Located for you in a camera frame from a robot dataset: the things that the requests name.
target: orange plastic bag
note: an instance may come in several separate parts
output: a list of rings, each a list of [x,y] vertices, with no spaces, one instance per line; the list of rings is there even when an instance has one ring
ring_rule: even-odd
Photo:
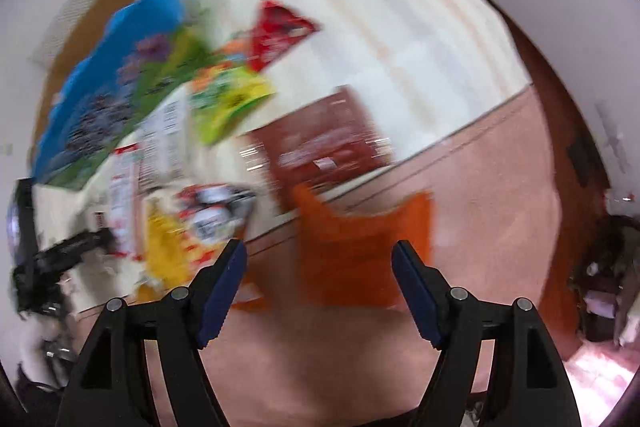
[[[391,270],[391,249],[401,239],[430,263],[431,199],[426,193],[375,216],[339,214],[306,185],[297,185],[293,197],[300,209],[300,283],[312,302],[383,308],[401,303]]]

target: brown package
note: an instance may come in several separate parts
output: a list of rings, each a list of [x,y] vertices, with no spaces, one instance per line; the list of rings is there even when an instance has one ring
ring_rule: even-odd
[[[247,169],[273,182],[283,212],[295,208],[291,190],[300,183],[329,190],[390,162],[388,140],[378,136],[346,86],[249,132],[248,138],[251,146],[242,152]]]

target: white and red package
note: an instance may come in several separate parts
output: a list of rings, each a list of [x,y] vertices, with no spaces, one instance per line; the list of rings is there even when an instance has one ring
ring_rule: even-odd
[[[258,21],[249,32],[249,66],[259,73],[290,47],[319,29],[317,23],[297,15],[278,1],[262,0]]]
[[[134,143],[115,149],[113,159],[107,221],[116,238],[116,255],[140,261],[142,259],[142,244],[139,234],[138,181],[142,154],[138,144]]]

